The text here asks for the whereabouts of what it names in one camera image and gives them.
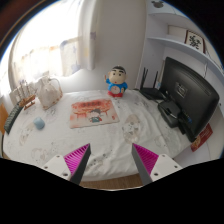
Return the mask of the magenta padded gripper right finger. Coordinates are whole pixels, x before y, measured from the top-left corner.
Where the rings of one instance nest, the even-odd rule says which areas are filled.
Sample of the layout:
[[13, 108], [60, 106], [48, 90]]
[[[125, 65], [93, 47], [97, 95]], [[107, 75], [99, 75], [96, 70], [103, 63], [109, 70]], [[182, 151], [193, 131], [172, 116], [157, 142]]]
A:
[[148, 185], [182, 169], [168, 155], [157, 155], [137, 144], [132, 144], [132, 156], [143, 185]]

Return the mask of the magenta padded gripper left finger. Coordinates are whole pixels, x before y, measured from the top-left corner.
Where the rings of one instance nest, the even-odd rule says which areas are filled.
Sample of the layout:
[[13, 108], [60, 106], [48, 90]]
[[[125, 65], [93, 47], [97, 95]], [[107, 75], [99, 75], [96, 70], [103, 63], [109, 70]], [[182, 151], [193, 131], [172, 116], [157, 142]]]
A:
[[91, 147], [86, 144], [65, 156], [55, 155], [42, 169], [79, 185], [90, 154]]

